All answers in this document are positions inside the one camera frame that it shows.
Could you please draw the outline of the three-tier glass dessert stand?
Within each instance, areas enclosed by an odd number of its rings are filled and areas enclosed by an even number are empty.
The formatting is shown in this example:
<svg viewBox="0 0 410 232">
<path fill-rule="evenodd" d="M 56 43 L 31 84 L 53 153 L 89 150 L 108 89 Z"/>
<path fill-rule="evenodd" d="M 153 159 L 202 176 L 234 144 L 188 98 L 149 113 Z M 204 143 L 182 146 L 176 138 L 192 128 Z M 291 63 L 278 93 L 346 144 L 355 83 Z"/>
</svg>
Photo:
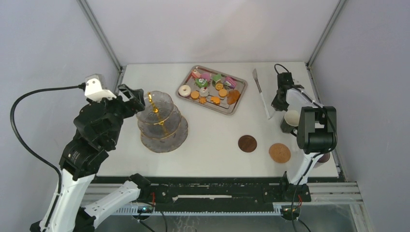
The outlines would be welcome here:
<svg viewBox="0 0 410 232">
<path fill-rule="evenodd" d="M 151 91 L 144 95 L 144 101 L 145 110 L 136 114 L 142 144 L 155 153 L 178 149 L 188 136 L 189 126 L 171 96 Z"/>
</svg>

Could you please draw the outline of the metal serving tray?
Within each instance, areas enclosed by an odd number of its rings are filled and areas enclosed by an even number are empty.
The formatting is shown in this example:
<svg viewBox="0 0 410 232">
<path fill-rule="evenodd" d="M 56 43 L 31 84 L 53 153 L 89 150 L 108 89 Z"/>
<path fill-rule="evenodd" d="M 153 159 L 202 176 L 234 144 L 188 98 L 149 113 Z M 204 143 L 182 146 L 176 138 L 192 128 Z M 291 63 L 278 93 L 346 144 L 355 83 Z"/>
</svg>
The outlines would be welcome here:
<svg viewBox="0 0 410 232">
<path fill-rule="evenodd" d="M 227 94 L 232 89 L 226 88 L 223 84 L 225 77 L 231 76 L 237 82 L 236 90 L 240 92 L 240 97 L 238 101 L 232 105 L 227 103 Z M 191 87 L 191 91 L 200 91 L 200 88 L 195 84 L 196 78 L 204 78 L 209 81 L 208 89 L 209 95 L 205 97 L 199 97 L 196 100 L 193 100 L 190 96 L 188 97 L 181 97 L 178 94 L 178 89 L 182 85 L 189 85 Z M 215 112 L 231 116 L 233 115 L 242 99 L 242 95 L 245 93 L 248 83 L 241 78 L 235 77 L 233 75 L 216 71 L 211 68 L 207 68 L 201 65 L 194 65 L 188 75 L 184 78 L 182 83 L 180 84 L 176 90 L 176 95 L 188 102 L 194 103 L 196 105 L 200 105 L 207 109 L 213 110 Z"/>
</svg>

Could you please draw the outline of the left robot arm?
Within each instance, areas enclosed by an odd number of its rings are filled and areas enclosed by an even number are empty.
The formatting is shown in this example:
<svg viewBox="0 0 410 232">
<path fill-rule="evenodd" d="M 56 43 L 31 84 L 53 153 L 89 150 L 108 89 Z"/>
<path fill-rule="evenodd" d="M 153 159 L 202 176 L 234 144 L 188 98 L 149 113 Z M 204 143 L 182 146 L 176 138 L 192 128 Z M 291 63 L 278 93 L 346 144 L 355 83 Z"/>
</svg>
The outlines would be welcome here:
<svg viewBox="0 0 410 232">
<path fill-rule="evenodd" d="M 108 92 L 100 101 L 88 98 L 74 119 L 76 132 L 59 162 L 61 185 L 45 217 L 30 226 L 32 232 L 92 232 L 125 204 L 150 198 L 150 182 L 131 175 L 122 186 L 104 198 L 82 206 L 81 202 L 108 153 L 116 148 L 123 122 L 145 109 L 142 89 L 122 84 L 122 95 Z"/>
</svg>

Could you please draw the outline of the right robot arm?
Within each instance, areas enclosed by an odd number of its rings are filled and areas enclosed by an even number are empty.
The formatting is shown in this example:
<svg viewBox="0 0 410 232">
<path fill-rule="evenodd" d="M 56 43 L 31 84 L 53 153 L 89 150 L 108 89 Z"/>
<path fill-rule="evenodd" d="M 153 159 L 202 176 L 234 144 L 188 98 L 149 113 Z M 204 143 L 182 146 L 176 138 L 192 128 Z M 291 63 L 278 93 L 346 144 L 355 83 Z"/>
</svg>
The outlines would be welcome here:
<svg viewBox="0 0 410 232">
<path fill-rule="evenodd" d="M 277 74 L 278 90 L 271 103 L 275 111 L 292 110 L 298 120 L 290 129 L 282 129 L 296 138 L 298 151 L 279 184 L 280 197 L 288 202 L 309 201 L 308 177 L 314 166 L 337 145 L 337 111 L 324 106 L 309 96 L 302 85 L 293 81 L 291 72 Z"/>
</svg>

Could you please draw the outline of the black mug white inside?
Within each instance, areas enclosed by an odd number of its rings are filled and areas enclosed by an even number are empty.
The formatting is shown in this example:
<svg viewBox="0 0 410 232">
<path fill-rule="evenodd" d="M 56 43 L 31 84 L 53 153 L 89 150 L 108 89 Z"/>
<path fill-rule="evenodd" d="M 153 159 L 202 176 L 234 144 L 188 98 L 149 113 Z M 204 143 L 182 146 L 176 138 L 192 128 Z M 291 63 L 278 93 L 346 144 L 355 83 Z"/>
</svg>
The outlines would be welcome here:
<svg viewBox="0 0 410 232">
<path fill-rule="evenodd" d="M 283 133 L 289 133 L 296 136 L 299 125 L 300 113 L 296 110 L 287 111 L 280 123 L 280 129 Z"/>
</svg>

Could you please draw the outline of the white frosted donut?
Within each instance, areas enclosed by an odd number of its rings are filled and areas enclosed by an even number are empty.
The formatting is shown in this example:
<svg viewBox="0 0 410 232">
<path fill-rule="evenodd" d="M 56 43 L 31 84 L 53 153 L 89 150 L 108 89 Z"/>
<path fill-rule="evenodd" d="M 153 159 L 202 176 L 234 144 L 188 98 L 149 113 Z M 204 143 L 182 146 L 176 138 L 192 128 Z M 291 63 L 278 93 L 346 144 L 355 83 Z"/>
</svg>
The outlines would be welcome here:
<svg viewBox="0 0 410 232">
<path fill-rule="evenodd" d="M 179 87 L 178 89 L 178 94 L 181 97 L 188 97 L 191 94 L 191 87 L 189 85 L 182 85 L 181 87 Z"/>
</svg>

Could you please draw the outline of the brown cookie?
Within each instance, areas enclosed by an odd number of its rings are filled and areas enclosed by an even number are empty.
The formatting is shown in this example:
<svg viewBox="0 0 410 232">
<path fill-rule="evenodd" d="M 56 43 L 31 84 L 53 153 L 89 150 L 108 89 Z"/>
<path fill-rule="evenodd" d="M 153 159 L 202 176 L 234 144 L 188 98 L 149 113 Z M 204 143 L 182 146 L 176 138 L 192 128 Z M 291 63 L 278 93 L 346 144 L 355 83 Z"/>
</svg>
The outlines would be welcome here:
<svg viewBox="0 0 410 232">
<path fill-rule="evenodd" d="M 229 105 L 232 105 L 238 101 L 239 97 L 240 97 L 240 92 L 238 90 L 236 89 L 231 90 L 227 94 L 227 103 Z"/>
</svg>

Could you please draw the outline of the pink purple cake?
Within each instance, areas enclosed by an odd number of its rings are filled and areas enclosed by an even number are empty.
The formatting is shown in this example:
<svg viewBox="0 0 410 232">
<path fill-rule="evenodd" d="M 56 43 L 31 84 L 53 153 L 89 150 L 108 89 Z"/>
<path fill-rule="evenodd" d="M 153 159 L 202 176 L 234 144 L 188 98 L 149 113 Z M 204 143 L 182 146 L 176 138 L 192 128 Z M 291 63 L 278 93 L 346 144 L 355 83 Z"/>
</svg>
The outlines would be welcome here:
<svg viewBox="0 0 410 232">
<path fill-rule="evenodd" d="M 225 77 L 223 84 L 226 88 L 229 88 L 229 89 L 235 89 L 237 86 L 237 82 L 231 76 Z"/>
</svg>

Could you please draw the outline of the orange round biscuit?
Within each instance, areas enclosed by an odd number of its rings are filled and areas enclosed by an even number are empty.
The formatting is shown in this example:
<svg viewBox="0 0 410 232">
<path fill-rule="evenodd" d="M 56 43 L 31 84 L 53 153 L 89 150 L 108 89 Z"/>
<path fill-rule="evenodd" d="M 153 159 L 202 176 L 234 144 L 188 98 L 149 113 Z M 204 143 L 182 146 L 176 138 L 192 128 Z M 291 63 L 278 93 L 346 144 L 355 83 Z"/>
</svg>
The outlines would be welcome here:
<svg viewBox="0 0 410 232">
<path fill-rule="evenodd" d="M 200 97 L 200 93 L 199 93 L 198 91 L 192 91 L 191 94 L 190 94 L 190 97 L 191 97 L 193 100 L 196 100 L 196 99 L 198 99 L 198 98 Z"/>
</svg>

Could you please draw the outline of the green cake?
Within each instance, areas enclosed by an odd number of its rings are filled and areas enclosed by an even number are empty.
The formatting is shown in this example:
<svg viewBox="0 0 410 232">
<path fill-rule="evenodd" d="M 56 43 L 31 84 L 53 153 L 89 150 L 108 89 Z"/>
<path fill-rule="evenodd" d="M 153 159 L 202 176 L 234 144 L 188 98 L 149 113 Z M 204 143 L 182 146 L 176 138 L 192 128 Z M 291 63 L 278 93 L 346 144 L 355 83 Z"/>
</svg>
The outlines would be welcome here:
<svg viewBox="0 0 410 232">
<path fill-rule="evenodd" d="M 199 88 L 208 87 L 209 81 L 207 79 L 204 79 L 204 78 L 196 78 L 195 79 L 195 84 Z"/>
</svg>

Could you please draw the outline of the white cupcake with cherry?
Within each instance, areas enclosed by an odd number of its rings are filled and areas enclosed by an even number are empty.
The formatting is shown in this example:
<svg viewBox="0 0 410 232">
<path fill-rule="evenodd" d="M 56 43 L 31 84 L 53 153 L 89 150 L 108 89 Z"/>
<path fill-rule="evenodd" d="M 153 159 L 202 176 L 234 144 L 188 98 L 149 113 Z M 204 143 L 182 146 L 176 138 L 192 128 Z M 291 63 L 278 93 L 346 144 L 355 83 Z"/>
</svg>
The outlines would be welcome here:
<svg viewBox="0 0 410 232">
<path fill-rule="evenodd" d="M 206 98 L 209 95 L 208 87 L 200 88 L 199 94 L 200 94 L 200 97 L 205 97 Z"/>
</svg>

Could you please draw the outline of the light wooden round coaster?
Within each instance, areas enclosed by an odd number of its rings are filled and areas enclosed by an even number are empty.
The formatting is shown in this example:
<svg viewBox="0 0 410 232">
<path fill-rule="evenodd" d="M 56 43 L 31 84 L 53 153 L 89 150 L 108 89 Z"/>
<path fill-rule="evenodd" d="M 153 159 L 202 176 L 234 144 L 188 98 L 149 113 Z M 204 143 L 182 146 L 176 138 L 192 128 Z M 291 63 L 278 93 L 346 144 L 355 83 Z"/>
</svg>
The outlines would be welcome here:
<svg viewBox="0 0 410 232">
<path fill-rule="evenodd" d="M 291 159 L 289 148 L 282 143 L 271 145 L 269 148 L 269 155 L 271 159 L 277 163 L 287 163 Z"/>
</svg>

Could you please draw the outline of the dark brown round coaster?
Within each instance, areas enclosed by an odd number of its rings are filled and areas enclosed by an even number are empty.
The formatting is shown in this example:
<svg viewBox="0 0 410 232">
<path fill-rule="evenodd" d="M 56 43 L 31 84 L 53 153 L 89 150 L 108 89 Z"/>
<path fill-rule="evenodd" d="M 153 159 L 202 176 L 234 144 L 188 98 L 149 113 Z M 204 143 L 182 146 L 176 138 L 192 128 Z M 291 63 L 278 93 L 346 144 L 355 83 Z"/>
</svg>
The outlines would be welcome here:
<svg viewBox="0 0 410 232">
<path fill-rule="evenodd" d="M 238 147 L 243 152 L 250 153 L 257 148 L 257 141 L 251 135 L 243 135 L 238 139 Z"/>
</svg>

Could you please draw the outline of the purple glass cup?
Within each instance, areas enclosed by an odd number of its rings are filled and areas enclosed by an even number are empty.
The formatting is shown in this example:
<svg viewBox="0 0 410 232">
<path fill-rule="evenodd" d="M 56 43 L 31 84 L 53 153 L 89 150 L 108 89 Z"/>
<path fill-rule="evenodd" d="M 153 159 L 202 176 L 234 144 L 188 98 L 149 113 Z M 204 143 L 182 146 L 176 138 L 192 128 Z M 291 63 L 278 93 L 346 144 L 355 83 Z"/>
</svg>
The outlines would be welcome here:
<svg viewBox="0 0 410 232">
<path fill-rule="evenodd" d="M 324 153 L 321 156 L 317 156 L 314 158 L 316 160 L 314 164 L 314 168 L 318 168 L 329 161 L 330 153 Z"/>
</svg>

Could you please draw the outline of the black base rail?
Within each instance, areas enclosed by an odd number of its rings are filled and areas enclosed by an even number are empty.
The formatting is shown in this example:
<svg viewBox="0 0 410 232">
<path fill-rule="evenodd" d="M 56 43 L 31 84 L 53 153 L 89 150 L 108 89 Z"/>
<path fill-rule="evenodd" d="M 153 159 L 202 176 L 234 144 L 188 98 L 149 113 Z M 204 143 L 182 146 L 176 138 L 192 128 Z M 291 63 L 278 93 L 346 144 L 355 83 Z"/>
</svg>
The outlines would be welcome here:
<svg viewBox="0 0 410 232">
<path fill-rule="evenodd" d="M 224 195 L 269 203 L 311 201 L 307 184 L 289 184 L 284 177 L 146 177 L 146 181 L 140 187 L 140 201 L 165 203 L 182 195 Z"/>
</svg>

